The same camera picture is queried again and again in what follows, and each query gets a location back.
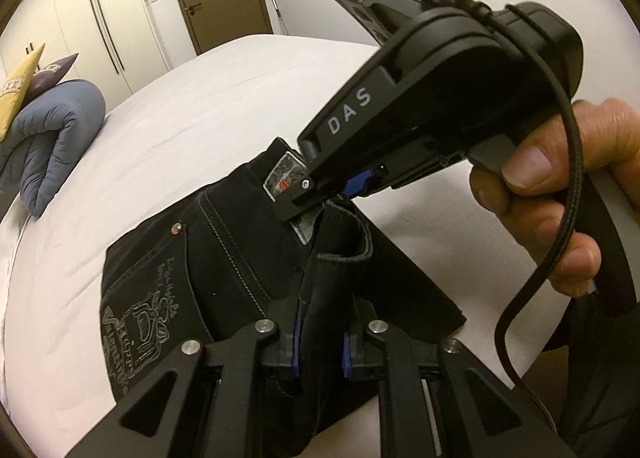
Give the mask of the black denim pants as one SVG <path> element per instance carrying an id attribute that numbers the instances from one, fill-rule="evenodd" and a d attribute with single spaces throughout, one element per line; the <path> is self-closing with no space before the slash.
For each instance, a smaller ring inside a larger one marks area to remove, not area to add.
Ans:
<path id="1" fill-rule="evenodd" d="M 183 341 L 227 340 L 298 290 L 300 371 L 270 379 L 264 405 L 267 455 L 294 457 L 375 396 L 374 386 L 345 376 L 357 301 L 428 343 L 463 325 L 457 305 L 352 202 L 329 200 L 298 225 L 280 220 L 274 200 L 301 168 L 276 138 L 107 249 L 100 330 L 115 398 Z"/>

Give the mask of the white wardrobe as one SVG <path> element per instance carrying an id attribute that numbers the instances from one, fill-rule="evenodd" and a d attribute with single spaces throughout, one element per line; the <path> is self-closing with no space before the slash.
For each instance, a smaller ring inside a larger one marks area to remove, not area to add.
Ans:
<path id="1" fill-rule="evenodd" d="M 37 48 L 41 66 L 74 55 L 68 77 L 111 108 L 196 55 L 178 0 L 23 0 L 1 35 L 2 69 Z"/>

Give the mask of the yellow pillow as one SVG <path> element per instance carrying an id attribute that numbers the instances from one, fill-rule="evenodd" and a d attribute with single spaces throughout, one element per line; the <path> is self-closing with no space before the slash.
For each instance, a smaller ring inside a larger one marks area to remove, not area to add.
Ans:
<path id="1" fill-rule="evenodd" d="M 6 138 L 15 116 L 21 109 L 45 47 L 46 44 L 43 43 L 35 51 L 27 54 L 1 85 L 0 140 Z"/>

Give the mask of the white bed sheet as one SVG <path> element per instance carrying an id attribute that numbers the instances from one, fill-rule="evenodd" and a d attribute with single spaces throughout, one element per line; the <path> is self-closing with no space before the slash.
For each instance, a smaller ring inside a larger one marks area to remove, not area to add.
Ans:
<path id="1" fill-rule="evenodd" d="M 37 456 L 64 456 L 113 407 L 98 321 L 108 246 L 274 138 L 294 143 L 373 52 L 299 36 L 224 44 L 112 110 L 40 218 L 12 204 L 1 223 L 1 399 Z M 469 172 L 459 163 L 359 205 L 457 303 L 459 339 L 499 371 L 495 324 L 534 266 L 474 201 Z"/>

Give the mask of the blue-grey folded duvet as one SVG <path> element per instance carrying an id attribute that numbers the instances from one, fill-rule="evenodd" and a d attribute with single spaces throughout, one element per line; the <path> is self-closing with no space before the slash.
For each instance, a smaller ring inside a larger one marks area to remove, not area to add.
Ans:
<path id="1" fill-rule="evenodd" d="M 39 218 L 98 136 L 106 115 L 100 89 L 69 80 L 21 110 L 1 142 L 1 189 L 16 190 Z"/>

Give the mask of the purple pillow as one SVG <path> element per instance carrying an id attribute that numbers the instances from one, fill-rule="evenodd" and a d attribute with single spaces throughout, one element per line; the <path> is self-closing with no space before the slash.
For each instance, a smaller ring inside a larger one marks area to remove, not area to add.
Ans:
<path id="1" fill-rule="evenodd" d="M 60 58 L 55 62 L 50 62 L 41 70 L 37 71 L 29 83 L 25 97 L 24 104 L 30 103 L 32 100 L 50 90 L 58 82 L 61 82 L 66 74 L 72 69 L 73 64 L 76 62 L 78 53 L 68 55 Z"/>

